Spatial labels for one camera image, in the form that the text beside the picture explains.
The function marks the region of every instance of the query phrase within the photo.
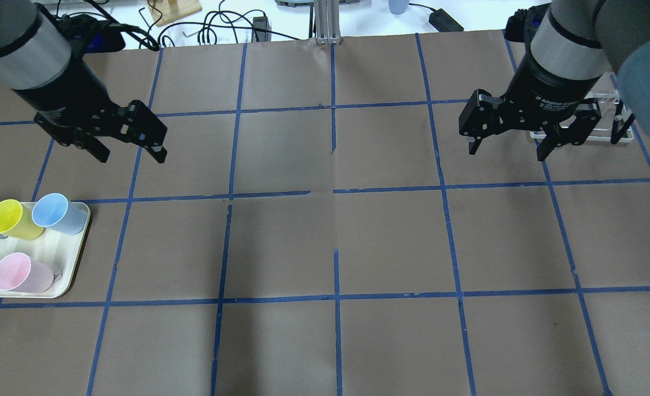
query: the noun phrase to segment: power adapter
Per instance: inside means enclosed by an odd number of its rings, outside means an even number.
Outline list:
[[[252,19],[252,24],[256,29],[271,30],[269,25],[269,18],[266,16],[255,16]],[[252,30],[252,42],[270,42],[271,33],[260,32],[259,30]]]
[[[438,32],[463,32],[464,28],[459,25],[455,18],[451,17],[443,9],[433,11],[428,20],[430,25],[434,26]]]

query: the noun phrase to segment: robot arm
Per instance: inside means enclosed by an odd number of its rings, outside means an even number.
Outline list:
[[[622,100],[650,136],[650,2],[554,0],[549,9],[531,11],[544,13],[539,26],[532,15],[516,13],[506,28],[506,38],[526,43],[508,90],[498,98],[476,90],[459,116],[469,153],[476,153],[483,139],[511,129],[544,130],[539,161],[558,146],[583,144],[601,118],[597,101],[585,97],[610,68]],[[517,30],[514,22],[520,23]],[[561,128],[572,116],[576,120]],[[615,127],[613,143],[627,125]]]
[[[85,22],[93,33],[113,27]],[[94,34],[67,40],[60,29],[56,18],[29,0],[0,0],[0,80],[38,110],[34,121],[61,145],[106,162],[110,151],[96,137],[109,136],[142,146],[163,163],[166,126],[139,100],[126,107],[110,100],[81,59]]]

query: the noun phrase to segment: cup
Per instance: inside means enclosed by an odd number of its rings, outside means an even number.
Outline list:
[[[36,225],[67,235],[80,233],[88,221],[88,216],[83,211],[64,195],[55,192],[36,203],[31,217]]]
[[[43,293],[53,283],[53,271],[24,253],[0,260],[0,290]]]
[[[388,0],[388,10],[394,15],[406,12],[409,0]]]
[[[37,226],[31,219],[31,210],[17,200],[0,202],[0,234],[14,236],[22,240],[35,240],[43,227]]]

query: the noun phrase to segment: metal post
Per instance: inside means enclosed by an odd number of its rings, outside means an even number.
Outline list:
[[[340,1],[314,0],[315,42],[319,45],[342,42],[340,35]]]

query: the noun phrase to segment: white tray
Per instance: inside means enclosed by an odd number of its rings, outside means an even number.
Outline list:
[[[34,202],[22,202],[22,204],[29,209],[36,205]],[[0,298],[57,298],[68,291],[90,223],[90,208],[82,202],[73,202],[73,205],[88,214],[83,231],[75,235],[62,234],[48,228],[41,236],[30,241],[0,234],[0,259],[15,252],[26,253],[53,271],[53,284],[43,293],[0,290]]]

